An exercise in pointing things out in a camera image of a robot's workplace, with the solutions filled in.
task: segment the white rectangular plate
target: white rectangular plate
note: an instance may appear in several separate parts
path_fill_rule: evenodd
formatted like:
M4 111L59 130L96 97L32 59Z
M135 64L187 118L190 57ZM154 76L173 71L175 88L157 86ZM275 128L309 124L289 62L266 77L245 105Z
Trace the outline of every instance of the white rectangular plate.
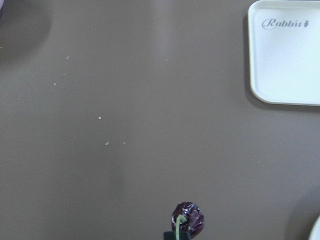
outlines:
M255 96L272 104L319 106L320 1L257 1L248 24Z

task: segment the table surface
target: table surface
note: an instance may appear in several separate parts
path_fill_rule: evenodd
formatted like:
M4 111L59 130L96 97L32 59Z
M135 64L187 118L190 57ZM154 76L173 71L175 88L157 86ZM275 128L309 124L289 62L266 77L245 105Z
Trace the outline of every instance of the table surface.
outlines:
M320 108L249 87L253 0L7 0L0 239L305 240L320 214Z

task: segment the green stem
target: green stem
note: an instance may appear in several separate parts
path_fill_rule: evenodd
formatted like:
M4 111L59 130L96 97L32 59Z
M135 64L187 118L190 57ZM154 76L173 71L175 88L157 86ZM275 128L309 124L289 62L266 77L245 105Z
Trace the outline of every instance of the green stem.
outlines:
M176 218L176 224L175 224L175 240L180 240L179 239L179 232L180 232L180 224L183 224L187 221L187 218L183 215L179 215Z

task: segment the purple object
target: purple object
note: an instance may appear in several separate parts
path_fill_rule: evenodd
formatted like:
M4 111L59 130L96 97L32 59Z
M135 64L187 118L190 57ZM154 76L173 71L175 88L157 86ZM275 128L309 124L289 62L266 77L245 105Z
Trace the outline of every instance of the purple object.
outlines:
M183 215L187 219L185 223L180 224L179 231L190 233L191 238L198 235L204 228L204 215L195 203L182 202L176 206L171 218L171 228L173 231L176 229L177 217L179 215Z

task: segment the purple grape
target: purple grape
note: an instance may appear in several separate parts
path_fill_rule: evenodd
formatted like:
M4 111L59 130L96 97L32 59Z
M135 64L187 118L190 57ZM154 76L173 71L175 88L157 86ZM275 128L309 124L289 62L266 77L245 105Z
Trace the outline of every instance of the purple grape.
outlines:
M172 214L171 228L176 229L177 217L183 215L187 221L180 224L180 232L190 233L191 238L198 235L204 228L204 215L201 213L199 207L192 202L182 202L178 204Z

